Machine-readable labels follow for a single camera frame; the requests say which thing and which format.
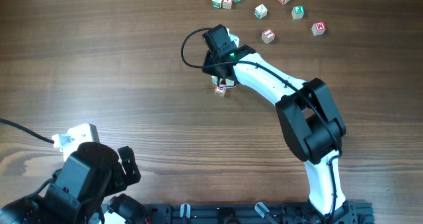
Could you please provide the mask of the red 6 number block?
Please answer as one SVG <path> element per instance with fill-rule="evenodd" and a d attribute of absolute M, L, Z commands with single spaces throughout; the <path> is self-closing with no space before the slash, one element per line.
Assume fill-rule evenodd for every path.
<path fill-rule="evenodd" d="M 225 85 L 217 85 L 214 89 L 214 95 L 224 97 L 226 90 L 227 89 Z"/>

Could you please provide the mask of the blue-sided snail block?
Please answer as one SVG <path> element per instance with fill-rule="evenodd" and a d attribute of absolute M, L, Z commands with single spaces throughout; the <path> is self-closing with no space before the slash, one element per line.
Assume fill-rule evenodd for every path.
<path fill-rule="evenodd" d="M 225 80 L 225 84 L 227 88 L 233 88 L 236 87 L 236 83 L 230 79 Z"/>

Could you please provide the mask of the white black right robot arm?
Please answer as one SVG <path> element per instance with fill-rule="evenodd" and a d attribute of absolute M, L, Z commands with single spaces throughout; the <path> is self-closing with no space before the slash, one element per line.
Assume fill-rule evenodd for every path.
<path fill-rule="evenodd" d="M 346 200 L 338 171 L 346 126 L 328 87 L 318 78 L 291 77 L 250 46 L 238 47 L 221 24 L 202 37 L 208 46 L 202 71 L 250 87 L 275 106 L 289 150 L 305 164 L 311 205 L 324 223 L 338 221 Z"/>

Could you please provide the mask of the green-sided bird block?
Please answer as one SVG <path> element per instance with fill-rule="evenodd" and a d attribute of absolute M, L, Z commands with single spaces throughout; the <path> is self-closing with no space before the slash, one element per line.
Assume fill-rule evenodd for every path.
<path fill-rule="evenodd" d="M 211 81 L 212 81 L 212 83 L 214 83 L 216 85 L 217 84 L 217 77 L 214 76 L 214 75 L 212 75 L 211 76 Z"/>

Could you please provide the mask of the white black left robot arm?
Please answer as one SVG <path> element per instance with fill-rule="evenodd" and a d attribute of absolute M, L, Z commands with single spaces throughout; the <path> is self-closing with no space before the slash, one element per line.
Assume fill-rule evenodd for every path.
<path fill-rule="evenodd" d="M 125 223 L 148 223 L 145 208 L 122 192 L 140 181 L 134 152 L 128 146 L 113 150 L 97 142 L 84 142 L 66 159 L 63 167 L 38 191 L 1 208 L 2 223 L 88 223 L 97 215 L 106 223 L 102 210 L 105 197 L 112 199 L 107 210 Z"/>

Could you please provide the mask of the red I letter block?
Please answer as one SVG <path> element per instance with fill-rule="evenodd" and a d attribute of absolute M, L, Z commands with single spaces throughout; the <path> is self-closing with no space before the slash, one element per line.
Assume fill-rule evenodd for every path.
<path fill-rule="evenodd" d="M 270 42 L 272 42 L 275 39 L 275 33 L 271 28 L 266 29 L 262 33 L 261 38 L 262 38 L 262 40 L 265 44 L 269 44 Z"/>

